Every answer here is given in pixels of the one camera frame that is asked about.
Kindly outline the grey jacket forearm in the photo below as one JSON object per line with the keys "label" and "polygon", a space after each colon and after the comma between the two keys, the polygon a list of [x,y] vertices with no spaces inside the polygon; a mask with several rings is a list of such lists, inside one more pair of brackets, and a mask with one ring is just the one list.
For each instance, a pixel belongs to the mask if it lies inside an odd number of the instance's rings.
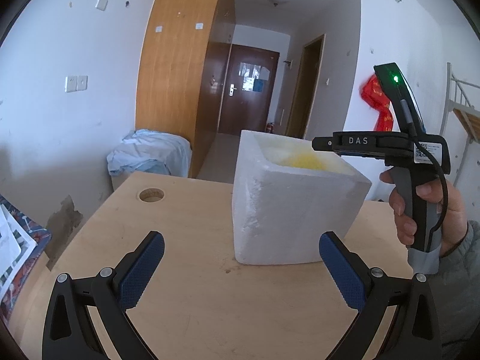
{"label": "grey jacket forearm", "polygon": [[463,241],[440,258],[428,278],[443,359],[479,358],[479,223],[470,221]]}

